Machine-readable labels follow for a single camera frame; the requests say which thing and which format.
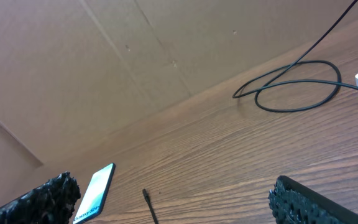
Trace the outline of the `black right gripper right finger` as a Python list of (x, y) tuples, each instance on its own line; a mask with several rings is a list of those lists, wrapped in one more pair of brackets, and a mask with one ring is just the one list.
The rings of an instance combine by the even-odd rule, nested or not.
[(268, 204), (278, 224), (358, 224), (358, 214), (285, 175), (269, 191)]

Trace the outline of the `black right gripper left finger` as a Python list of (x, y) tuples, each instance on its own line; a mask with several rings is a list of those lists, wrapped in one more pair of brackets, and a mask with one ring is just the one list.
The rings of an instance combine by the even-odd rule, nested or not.
[(69, 172), (0, 207), (0, 224), (68, 224), (81, 193)]

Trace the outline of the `Samsung Galaxy smartphone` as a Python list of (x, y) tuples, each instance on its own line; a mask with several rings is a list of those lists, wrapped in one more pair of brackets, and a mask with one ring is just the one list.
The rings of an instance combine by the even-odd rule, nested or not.
[(85, 223), (101, 214), (115, 167), (114, 163), (110, 163), (93, 174), (75, 215), (73, 224)]

